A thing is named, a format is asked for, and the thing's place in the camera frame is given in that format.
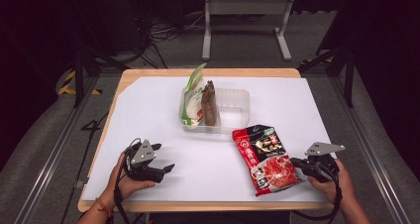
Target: red snack bag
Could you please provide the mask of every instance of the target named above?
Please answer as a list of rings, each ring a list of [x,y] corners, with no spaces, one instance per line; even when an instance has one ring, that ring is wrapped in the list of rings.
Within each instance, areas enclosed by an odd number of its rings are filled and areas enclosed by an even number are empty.
[[[274,128],[255,125],[233,131],[232,138],[248,165],[256,196],[281,191],[301,181]]]

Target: forearm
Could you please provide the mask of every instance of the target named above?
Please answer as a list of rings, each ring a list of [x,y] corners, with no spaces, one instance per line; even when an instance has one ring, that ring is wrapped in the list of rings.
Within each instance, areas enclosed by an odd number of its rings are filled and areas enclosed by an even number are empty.
[[[104,210],[113,210],[115,207],[114,193],[111,191],[104,191],[93,205],[87,210],[84,215],[78,220],[78,224],[104,224],[108,219],[108,212]]]
[[[370,223],[361,205],[355,198],[343,198],[340,211],[346,224],[368,224]]]

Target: human arm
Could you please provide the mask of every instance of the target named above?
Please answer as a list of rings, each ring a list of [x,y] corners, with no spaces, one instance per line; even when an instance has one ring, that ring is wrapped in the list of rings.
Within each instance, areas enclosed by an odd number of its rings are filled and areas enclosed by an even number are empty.
[[[340,169],[339,182],[343,194],[343,199],[340,203],[340,212],[342,213],[346,224],[370,223],[367,215],[365,214],[365,211],[362,209],[356,198],[355,188],[353,186],[352,178],[350,177],[349,172],[340,160],[336,159],[336,163]],[[322,183],[312,176],[308,177],[308,181],[313,187],[324,192],[328,200],[331,203],[334,203],[336,198],[336,186],[334,181]]]
[[[121,154],[117,164],[112,169],[105,190],[93,203],[89,210],[87,210],[84,213],[84,215],[78,220],[78,224],[104,224],[106,222],[106,220],[108,219],[108,213],[107,211],[104,211],[104,209],[112,211],[116,206],[114,202],[114,188],[116,180],[118,178],[118,171],[120,169],[123,158],[124,154]],[[134,181],[130,179],[125,175],[124,170],[122,170],[121,176],[123,178],[119,182],[119,187],[123,199],[126,199],[127,197],[131,196],[135,191],[155,186],[155,183],[153,181]]]

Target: white metal frame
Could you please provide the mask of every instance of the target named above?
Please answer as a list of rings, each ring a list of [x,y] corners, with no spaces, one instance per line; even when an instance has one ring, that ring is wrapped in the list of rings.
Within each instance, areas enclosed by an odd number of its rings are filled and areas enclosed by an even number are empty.
[[[291,60],[291,55],[284,39],[284,31],[290,15],[293,0],[206,0],[205,2],[205,32],[202,59],[210,59],[211,27],[210,15],[228,14],[271,14],[281,15],[281,25],[274,28],[275,36],[280,45],[284,60]]]

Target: transparent plastic tray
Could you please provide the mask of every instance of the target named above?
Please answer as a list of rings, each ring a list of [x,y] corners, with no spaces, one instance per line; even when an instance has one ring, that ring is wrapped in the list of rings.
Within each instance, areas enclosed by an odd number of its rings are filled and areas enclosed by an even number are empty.
[[[250,121],[250,92],[244,89],[215,88],[217,120],[215,126],[206,126],[201,119],[198,126],[185,125],[181,119],[184,90],[179,106],[179,120],[182,129],[191,133],[216,133],[231,135],[234,130],[243,129]]]

